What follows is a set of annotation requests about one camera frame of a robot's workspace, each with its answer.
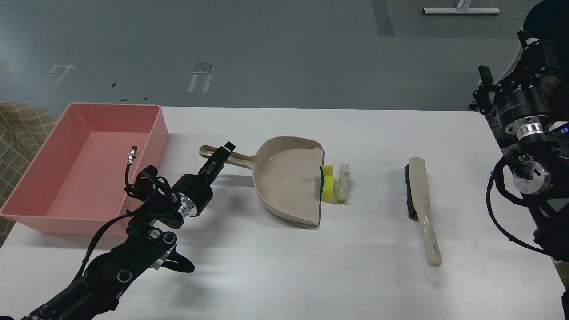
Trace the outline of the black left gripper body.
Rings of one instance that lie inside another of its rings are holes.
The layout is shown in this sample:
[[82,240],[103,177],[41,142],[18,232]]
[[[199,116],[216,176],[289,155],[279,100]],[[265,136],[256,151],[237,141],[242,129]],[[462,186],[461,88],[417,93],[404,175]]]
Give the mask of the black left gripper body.
[[173,185],[180,195],[180,213],[184,217],[199,216],[213,197],[211,184],[215,179],[206,174],[185,174]]

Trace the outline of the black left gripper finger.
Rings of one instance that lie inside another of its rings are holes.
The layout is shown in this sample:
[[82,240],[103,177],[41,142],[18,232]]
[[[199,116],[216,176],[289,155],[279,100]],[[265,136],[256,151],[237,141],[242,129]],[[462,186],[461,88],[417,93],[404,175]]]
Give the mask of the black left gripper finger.
[[232,152],[235,150],[235,145],[232,142],[226,142],[222,147],[219,147],[213,154],[213,173],[218,175],[224,164],[227,162]]
[[198,176],[216,178],[225,164],[225,148],[218,148],[198,171]]

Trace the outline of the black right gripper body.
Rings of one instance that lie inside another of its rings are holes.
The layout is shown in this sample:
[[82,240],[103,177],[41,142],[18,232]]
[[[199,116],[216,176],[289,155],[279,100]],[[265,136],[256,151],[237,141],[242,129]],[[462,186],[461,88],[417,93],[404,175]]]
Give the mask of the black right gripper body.
[[560,79],[561,63],[554,42],[523,40],[511,71],[493,89],[501,130],[511,136],[544,134],[553,121],[549,98]]

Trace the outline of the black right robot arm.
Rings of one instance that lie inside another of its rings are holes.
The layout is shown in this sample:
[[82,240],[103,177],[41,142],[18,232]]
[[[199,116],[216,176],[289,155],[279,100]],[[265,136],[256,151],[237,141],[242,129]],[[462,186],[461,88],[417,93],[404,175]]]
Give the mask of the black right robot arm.
[[556,44],[518,31],[520,49],[512,69],[494,80],[489,67],[479,66],[480,83],[471,109],[496,121],[500,147],[508,148],[490,173],[486,206],[492,221],[493,187],[511,203],[527,208],[536,225],[534,245],[496,227],[509,241],[555,260],[568,261],[568,205],[553,208],[554,199],[568,199],[568,134],[552,130],[568,122],[568,79]]

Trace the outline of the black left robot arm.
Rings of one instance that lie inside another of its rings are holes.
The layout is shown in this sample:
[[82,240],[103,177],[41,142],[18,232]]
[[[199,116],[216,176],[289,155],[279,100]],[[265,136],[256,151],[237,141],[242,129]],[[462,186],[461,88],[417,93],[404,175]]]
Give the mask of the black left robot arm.
[[[92,237],[77,274],[64,290],[32,311],[28,320],[91,320],[116,310],[119,300],[140,275],[150,268],[192,273],[194,264],[177,252],[177,235],[186,217],[199,216],[213,196],[212,183],[229,160],[234,144],[227,142],[197,174],[184,174],[170,185],[155,166],[141,170],[125,192],[141,205],[106,222]],[[108,229],[128,219],[126,241],[108,253],[91,255]]]

